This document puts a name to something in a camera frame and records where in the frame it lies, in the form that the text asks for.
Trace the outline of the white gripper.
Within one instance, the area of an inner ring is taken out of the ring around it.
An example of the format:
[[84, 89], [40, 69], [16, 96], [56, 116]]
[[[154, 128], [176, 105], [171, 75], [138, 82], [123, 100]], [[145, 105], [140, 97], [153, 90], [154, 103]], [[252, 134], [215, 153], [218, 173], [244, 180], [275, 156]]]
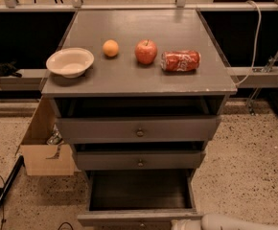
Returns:
[[173, 219], [171, 225], [171, 230], [201, 230], [201, 223], [199, 220]]

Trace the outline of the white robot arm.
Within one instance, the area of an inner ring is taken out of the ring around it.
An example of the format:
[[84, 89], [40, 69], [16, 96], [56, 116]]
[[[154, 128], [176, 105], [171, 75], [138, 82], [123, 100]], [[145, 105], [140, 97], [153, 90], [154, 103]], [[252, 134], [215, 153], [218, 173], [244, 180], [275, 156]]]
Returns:
[[198, 220], [173, 220], [171, 230], [278, 230], [278, 226], [255, 223], [222, 214], [205, 214]]

